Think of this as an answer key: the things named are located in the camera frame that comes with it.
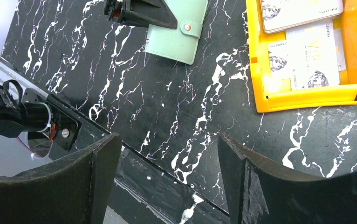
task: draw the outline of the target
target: yellow plastic bin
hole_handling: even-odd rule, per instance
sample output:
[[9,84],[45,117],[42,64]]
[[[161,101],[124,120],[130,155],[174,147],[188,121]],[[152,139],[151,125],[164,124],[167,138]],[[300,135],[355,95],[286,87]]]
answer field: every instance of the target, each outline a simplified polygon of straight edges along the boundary
[[285,40],[285,32],[266,34],[263,29],[261,0],[246,0],[250,47],[250,71],[258,112],[287,109],[357,105],[357,0],[343,0],[344,12],[334,20],[334,28],[342,29],[346,58],[345,71],[340,72],[340,85],[291,90],[289,79],[270,76],[268,44]]

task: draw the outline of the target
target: green leather case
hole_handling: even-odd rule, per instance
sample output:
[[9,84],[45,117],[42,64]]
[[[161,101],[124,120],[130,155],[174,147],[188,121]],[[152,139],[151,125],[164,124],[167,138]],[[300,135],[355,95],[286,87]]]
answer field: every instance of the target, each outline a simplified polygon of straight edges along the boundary
[[177,19],[177,29],[150,25],[145,52],[193,64],[202,33],[207,0],[165,0]]

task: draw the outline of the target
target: marble surface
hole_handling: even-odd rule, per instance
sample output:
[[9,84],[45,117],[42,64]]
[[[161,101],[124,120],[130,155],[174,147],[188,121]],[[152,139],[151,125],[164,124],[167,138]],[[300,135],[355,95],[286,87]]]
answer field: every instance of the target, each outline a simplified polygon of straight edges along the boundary
[[20,0],[3,57],[227,210],[216,136],[324,177],[357,170],[357,106],[258,114],[245,1],[210,0],[192,66],[144,53],[103,0]]

